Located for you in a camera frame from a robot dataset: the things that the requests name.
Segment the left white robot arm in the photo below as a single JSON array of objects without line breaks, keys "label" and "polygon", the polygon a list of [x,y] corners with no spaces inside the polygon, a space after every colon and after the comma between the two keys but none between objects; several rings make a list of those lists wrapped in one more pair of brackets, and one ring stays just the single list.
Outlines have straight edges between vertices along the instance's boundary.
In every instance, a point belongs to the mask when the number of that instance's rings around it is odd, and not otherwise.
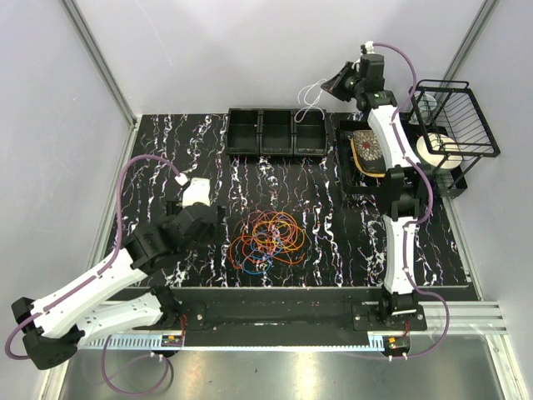
[{"label": "left white robot arm", "polygon": [[179,207],[139,225],[118,251],[56,292],[39,299],[19,298],[12,313],[26,350],[21,358],[48,370],[100,338],[139,327],[174,328],[182,321],[182,306],[169,288],[153,287],[113,306],[103,302],[173,267],[190,251],[212,245],[217,225],[213,206],[196,202]]}]

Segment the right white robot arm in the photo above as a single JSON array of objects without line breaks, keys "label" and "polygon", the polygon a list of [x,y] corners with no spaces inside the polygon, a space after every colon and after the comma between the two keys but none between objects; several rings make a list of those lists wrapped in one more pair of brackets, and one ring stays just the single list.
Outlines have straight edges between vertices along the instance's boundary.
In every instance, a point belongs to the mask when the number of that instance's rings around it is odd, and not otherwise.
[{"label": "right white robot arm", "polygon": [[385,90],[384,57],[369,53],[347,62],[321,85],[335,98],[356,101],[381,148],[386,167],[377,206],[386,228],[386,275],[376,319],[397,330],[417,315],[414,279],[416,225],[431,212],[431,182],[401,125],[394,94]]}]

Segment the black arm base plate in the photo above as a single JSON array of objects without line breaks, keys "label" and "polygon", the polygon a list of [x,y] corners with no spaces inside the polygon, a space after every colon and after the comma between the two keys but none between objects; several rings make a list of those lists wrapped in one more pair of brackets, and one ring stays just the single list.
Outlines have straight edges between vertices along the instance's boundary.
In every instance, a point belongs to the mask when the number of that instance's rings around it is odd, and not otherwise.
[{"label": "black arm base plate", "polygon": [[423,308],[379,318],[379,288],[174,288],[193,348],[296,348],[367,345],[368,333],[424,332]]}]

